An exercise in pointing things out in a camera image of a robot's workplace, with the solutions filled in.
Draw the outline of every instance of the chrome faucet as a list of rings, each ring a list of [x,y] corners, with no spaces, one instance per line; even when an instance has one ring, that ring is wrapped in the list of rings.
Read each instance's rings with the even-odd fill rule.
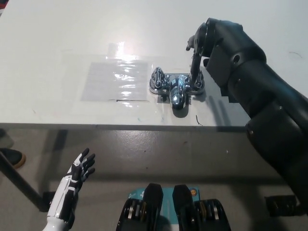
[[[173,109],[182,109],[186,105],[187,96],[200,95],[204,92],[202,71],[191,74],[165,74],[160,67],[155,68],[150,79],[150,92],[168,96]]]

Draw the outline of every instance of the plastic sheet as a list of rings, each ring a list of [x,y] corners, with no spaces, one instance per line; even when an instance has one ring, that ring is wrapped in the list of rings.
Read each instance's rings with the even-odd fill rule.
[[[148,63],[141,60],[109,59],[91,63],[83,101],[147,100]]]

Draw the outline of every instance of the black shoe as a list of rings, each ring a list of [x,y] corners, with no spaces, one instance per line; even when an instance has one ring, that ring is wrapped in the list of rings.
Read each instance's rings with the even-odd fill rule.
[[[9,148],[0,148],[0,152],[3,153],[5,158],[13,165],[14,168],[21,167],[26,161],[26,155]]]

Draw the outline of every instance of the prosthetic hand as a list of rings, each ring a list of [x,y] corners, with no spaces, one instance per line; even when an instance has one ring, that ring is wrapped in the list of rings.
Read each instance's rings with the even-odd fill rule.
[[[89,149],[86,148],[62,178],[53,197],[47,214],[47,225],[43,231],[67,231],[72,228],[78,192],[83,182],[95,171],[95,168],[90,168],[95,162],[95,154],[86,157],[88,153]]]
[[[209,18],[189,38],[191,74],[204,66],[251,120],[247,136],[259,154],[285,179],[308,212],[308,99],[266,63],[263,50],[240,24]]]

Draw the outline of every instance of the gray floor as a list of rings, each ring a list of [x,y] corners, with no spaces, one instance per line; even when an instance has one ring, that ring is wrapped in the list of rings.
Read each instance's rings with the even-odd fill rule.
[[[85,147],[97,171],[83,185],[74,231],[114,231],[130,191],[149,182],[186,183],[219,199],[233,231],[306,231],[307,217],[269,218],[264,196],[291,190],[242,133],[154,131],[8,131],[1,147],[27,155],[20,174],[39,192],[56,190]],[[46,214],[0,175],[0,231],[40,231]]]

